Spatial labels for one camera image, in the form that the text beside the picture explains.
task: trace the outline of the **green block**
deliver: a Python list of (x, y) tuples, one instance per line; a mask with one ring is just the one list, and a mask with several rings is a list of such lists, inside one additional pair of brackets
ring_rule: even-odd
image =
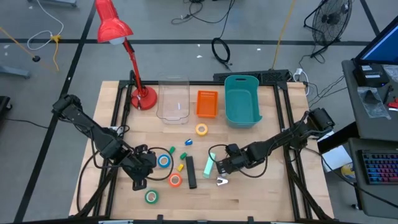
[[(211, 158), (213, 158), (213, 160), (216, 160), (216, 154), (211, 152), (210, 153)], [(207, 163), (206, 163), (206, 167), (205, 167), (205, 171), (203, 171), (203, 176), (204, 178), (210, 178), (210, 173), (211, 173), (211, 169), (213, 168), (213, 160), (211, 160), (210, 156), (207, 158)]]
[(170, 154), (173, 154), (174, 151), (175, 151), (175, 147), (172, 146), (172, 147), (170, 148)]
[(186, 152), (184, 152), (183, 154), (181, 154), (181, 156), (180, 156), (180, 159), (181, 159), (181, 160), (183, 160), (183, 159), (185, 159), (185, 158), (186, 158), (186, 156), (187, 156), (187, 153), (186, 153)]

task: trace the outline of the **lamp shade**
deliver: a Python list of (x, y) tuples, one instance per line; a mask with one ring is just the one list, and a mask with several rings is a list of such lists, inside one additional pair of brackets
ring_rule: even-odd
[(130, 27), (119, 19), (112, 0), (96, 0), (95, 7), (101, 19), (97, 36), (99, 43), (106, 41), (110, 41), (112, 44), (118, 43), (120, 42), (118, 39), (133, 35)]

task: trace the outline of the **yellow tape roll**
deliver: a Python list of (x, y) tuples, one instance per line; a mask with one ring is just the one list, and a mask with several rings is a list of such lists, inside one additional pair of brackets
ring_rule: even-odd
[(198, 124), (197, 127), (195, 128), (195, 131), (200, 136), (205, 136), (207, 134), (208, 129), (205, 124)]

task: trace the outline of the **white sticker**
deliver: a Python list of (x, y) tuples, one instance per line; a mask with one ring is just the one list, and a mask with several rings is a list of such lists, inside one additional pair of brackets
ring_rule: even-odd
[(364, 71), (371, 71), (372, 68), (369, 65), (362, 65), (362, 70)]
[(365, 75), (366, 78), (380, 78), (380, 75)]

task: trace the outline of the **electric fan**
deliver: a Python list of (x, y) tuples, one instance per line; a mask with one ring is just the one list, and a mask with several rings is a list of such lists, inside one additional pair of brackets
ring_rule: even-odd
[[(312, 30), (312, 37), (322, 49), (311, 54), (311, 58), (324, 52), (330, 45), (340, 41), (352, 11), (352, 0), (322, 0), (319, 6), (304, 20), (304, 27)], [(307, 19), (314, 14), (312, 27)]]

